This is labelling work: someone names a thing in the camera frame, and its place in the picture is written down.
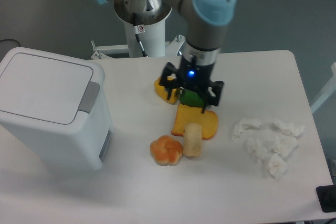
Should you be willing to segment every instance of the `toy bread slice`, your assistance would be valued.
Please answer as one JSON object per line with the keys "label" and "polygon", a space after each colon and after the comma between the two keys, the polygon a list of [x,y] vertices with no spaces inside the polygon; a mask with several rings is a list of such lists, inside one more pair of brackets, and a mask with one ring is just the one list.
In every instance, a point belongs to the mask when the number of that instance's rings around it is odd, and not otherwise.
{"label": "toy bread slice", "polygon": [[183,136],[184,127],[189,123],[200,124],[202,127],[202,139],[209,140],[216,134],[218,117],[213,111],[205,110],[202,114],[202,108],[179,104],[172,135]]}
{"label": "toy bread slice", "polygon": [[184,128],[183,154],[199,157],[202,151],[202,127],[198,123],[189,123]]}

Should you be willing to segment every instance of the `gray floor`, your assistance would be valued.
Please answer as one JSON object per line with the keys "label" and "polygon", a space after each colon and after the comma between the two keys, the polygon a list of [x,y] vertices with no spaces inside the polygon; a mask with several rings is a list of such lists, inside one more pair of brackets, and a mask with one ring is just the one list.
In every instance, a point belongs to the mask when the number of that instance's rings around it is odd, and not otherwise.
{"label": "gray floor", "polygon": [[[176,12],[166,40],[185,35]],[[24,47],[88,59],[91,43],[126,44],[113,5],[95,0],[0,0],[0,39]],[[14,47],[0,44],[0,60]],[[287,49],[294,53],[308,100],[332,76],[336,62],[336,0],[238,0],[222,52]],[[314,115],[326,157],[336,157],[336,94]]]}

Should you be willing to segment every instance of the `bread roll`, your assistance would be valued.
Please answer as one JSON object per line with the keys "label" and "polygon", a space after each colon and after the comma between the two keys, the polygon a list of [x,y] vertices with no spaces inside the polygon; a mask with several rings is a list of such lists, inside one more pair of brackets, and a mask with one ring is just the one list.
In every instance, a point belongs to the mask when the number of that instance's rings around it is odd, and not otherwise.
{"label": "bread roll", "polygon": [[160,136],[150,145],[150,152],[159,165],[176,165],[182,157],[182,144],[171,136]]}
{"label": "bread roll", "polygon": [[198,123],[189,123],[184,128],[183,154],[198,157],[202,152],[202,127]]}

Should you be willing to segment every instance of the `orange bread roll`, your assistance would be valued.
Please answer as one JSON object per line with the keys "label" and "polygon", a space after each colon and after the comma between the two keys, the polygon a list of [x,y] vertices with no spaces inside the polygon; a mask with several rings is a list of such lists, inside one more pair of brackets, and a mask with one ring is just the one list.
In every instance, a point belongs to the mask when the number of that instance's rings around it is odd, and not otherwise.
{"label": "orange bread roll", "polygon": [[159,165],[176,165],[182,151],[182,144],[171,136],[160,136],[150,146],[150,152]]}
{"label": "orange bread roll", "polygon": [[217,132],[218,116],[213,111],[205,110],[204,114],[202,114],[202,108],[179,104],[172,135],[183,136],[184,127],[189,123],[200,124],[202,127],[202,139],[209,140]]}

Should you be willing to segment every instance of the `yellow toy food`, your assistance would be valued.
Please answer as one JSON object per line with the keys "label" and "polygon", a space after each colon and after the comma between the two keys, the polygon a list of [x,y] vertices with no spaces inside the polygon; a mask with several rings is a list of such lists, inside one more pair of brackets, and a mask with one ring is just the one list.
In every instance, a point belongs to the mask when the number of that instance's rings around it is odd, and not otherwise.
{"label": "yellow toy food", "polygon": [[199,157],[202,152],[202,127],[198,123],[189,123],[184,127],[183,154]]}
{"label": "yellow toy food", "polygon": [[170,96],[169,100],[167,100],[168,92],[166,91],[166,89],[165,89],[164,86],[161,86],[159,84],[160,83],[160,79],[161,79],[161,77],[159,77],[154,82],[154,88],[155,88],[156,93],[158,94],[159,97],[161,97],[167,103],[174,104],[175,102],[177,102],[177,100],[179,98],[178,89],[173,89],[172,90],[172,95]]}
{"label": "yellow toy food", "polygon": [[202,114],[202,108],[179,104],[172,135],[183,136],[184,127],[189,123],[200,124],[202,127],[202,139],[209,140],[217,132],[218,116],[213,111],[205,110],[204,114]]}

